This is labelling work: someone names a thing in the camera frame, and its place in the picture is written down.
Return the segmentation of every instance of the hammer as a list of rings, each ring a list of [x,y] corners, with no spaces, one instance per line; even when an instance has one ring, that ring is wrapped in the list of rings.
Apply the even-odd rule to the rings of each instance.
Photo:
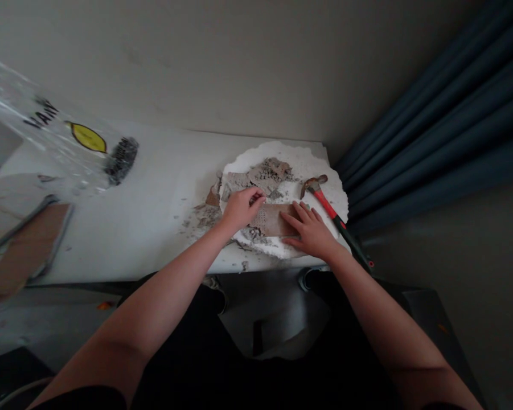
[[[326,210],[329,217],[332,218],[332,222],[340,231],[340,234],[346,240],[347,244],[353,251],[353,256],[357,260],[358,263],[366,270],[368,273],[372,273],[372,268],[374,267],[374,262],[369,260],[367,256],[360,249],[359,244],[355,241],[355,239],[348,232],[346,225],[342,221],[342,218],[334,211],[332,205],[326,199],[323,191],[321,190],[321,184],[324,184],[328,181],[328,177],[326,175],[321,175],[318,178],[310,178],[306,182],[304,182],[302,186],[302,193],[300,195],[300,200],[302,200],[303,196],[306,194],[306,190],[310,191],[315,197],[319,200],[323,208]]]

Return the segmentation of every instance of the fingers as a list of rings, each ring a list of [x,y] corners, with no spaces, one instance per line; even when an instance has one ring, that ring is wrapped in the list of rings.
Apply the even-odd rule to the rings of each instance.
[[[319,212],[317,212],[317,210],[315,208],[311,208],[311,213],[315,215],[315,217],[317,218],[317,220],[319,222],[323,222],[324,223],[323,219],[319,215]]]
[[[258,210],[260,209],[260,207],[262,206],[262,204],[266,202],[266,197],[265,196],[261,196],[259,197],[257,200],[255,200],[252,205],[251,205],[251,214],[253,216],[256,216],[256,214],[258,213]]]
[[[292,226],[294,229],[296,229],[298,232],[300,232],[300,230],[303,227],[303,223],[301,223],[295,217],[290,216],[289,214],[286,214],[284,212],[281,213],[281,216],[283,217],[284,220],[286,220],[289,223],[290,226]]]
[[[307,215],[309,216],[309,219],[317,220],[317,218],[315,217],[313,212],[311,212],[310,207],[309,207],[308,204],[306,204],[305,202],[300,201],[300,206],[302,207],[302,209],[304,209],[307,212]]]
[[[292,205],[294,206],[294,209],[296,210],[296,213],[298,214],[302,222],[306,223],[311,221],[311,218],[307,214],[307,211],[304,208],[302,208],[298,202],[292,201]]]
[[[281,242],[283,242],[284,244],[287,244],[287,245],[290,245],[290,246],[293,246],[294,248],[296,249],[299,249],[300,251],[304,252],[303,250],[303,242],[298,240],[298,239],[294,239],[294,238],[283,238],[281,240]]]
[[[247,196],[247,198],[251,198],[253,196],[266,196],[265,192],[257,186],[247,188],[246,190],[243,190],[241,192],[244,196]]]

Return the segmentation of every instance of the hand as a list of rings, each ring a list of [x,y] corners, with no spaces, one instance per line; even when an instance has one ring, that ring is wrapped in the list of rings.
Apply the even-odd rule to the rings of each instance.
[[[258,187],[234,192],[228,199],[228,204],[220,222],[235,233],[246,227],[255,218],[265,201],[266,194]]]
[[[302,240],[284,238],[283,243],[292,245],[294,248],[319,259],[328,259],[341,245],[334,239],[315,208],[310,211],[304,202],[298,204],[293,201],[292,205],[294,205],[294,209],[302,221],[300,222],[284,212],[281,213],[281,216],[299,232]]]

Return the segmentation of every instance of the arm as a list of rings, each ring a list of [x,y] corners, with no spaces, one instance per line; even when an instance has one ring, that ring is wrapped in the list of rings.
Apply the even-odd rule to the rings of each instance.
[[[118,389],[129,407],[146,364],[184,316],[209,267],[264,201],[256,187],[232,194],[220,222],[133,293],[29,408],[95,385]]]
[[[284,242],[330,266],[376,356],[407,408],[444,401],[467,409],[482,407],[417,323],[332,236],[315,209],[294,203],[301,222],[283,217],[301,235]]]

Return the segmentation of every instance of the right hand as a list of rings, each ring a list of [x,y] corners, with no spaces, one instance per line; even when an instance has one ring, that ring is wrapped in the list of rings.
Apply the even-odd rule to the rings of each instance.
[[[328,259],[341,245],[334,239],[315,208],[310,211],[304,202],[298,204],[293,201],[292,205],[302,221],[284,212],[281,213],[281,216],[298,231],[302,240],[284,238],[283,243],[292,245],[294,248],[319,259]]]

